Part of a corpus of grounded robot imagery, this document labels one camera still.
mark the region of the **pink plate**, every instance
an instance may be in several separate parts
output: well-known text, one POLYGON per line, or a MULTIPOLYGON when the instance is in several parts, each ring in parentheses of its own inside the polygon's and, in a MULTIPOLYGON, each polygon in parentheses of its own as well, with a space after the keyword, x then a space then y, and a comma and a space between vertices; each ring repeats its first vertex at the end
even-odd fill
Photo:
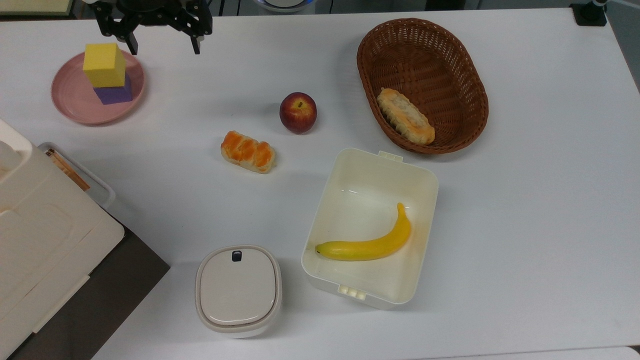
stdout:
POLYGON ((102 105, 82 67, 84 53, 67 61, 53 79, 51 99, 62 115, 85 125, 114 121, 133 109, 145 88, 145 72, 137 59, 123 51, 127 74, 131 78, 132 101, 102 105))

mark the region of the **orange bread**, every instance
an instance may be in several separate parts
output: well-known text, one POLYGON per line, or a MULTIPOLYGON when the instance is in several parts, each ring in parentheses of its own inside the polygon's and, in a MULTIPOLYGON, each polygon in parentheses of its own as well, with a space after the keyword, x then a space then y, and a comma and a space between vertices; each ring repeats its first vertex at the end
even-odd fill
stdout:
POLYGON ((276 152, 266 142, 258 142, 237 131, 229 131, 220 145, 222 157, 232 164, 266 174, 271 170, 276 152))
POLYGON ((430 144, 435 140, 435 129, 406 96, 396 90, 383 88, 377 100, 387 120, 406 139, 421 145, 430 144))

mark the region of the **white box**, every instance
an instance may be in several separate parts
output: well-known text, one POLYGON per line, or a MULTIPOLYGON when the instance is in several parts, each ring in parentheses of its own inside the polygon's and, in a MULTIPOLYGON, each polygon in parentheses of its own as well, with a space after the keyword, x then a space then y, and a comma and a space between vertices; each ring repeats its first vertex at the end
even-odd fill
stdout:
POLYGON ((386 152, 358 149, 338 154, 311 227, 302 267, 324 291, 378 309, 390 309, 415 294, 429 240, 438 195, 438 179, 429 170, 386 152), (405 206, 412 234, 396 253, 370 261, 337 261, 315 252, 333 240, 362 241, 388 233, 405 206))
POLYGON ((0 141, 0 359, 5 359, 89 279, 122 240, 124 228, 2 120, 0 141))

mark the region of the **container lid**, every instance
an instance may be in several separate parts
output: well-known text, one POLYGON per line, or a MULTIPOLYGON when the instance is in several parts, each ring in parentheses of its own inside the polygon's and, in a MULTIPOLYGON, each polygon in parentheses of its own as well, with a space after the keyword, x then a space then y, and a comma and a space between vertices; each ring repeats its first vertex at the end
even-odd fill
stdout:
POLYGON ((196 294, 204 316, 217 325, 263 319, 276 301, 276 272, 259 249, 236 248, 213 255, 200 275, 196 294))

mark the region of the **red apple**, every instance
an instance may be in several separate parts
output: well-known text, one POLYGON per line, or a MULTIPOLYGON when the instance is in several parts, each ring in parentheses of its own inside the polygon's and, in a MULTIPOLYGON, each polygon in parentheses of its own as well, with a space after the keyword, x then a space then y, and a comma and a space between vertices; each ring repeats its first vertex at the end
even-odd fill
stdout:
POLYGON ((316 123, 316 102, 303 92, 287 95, 280 104, 280 121, 287 129, 302 134, 316 123))

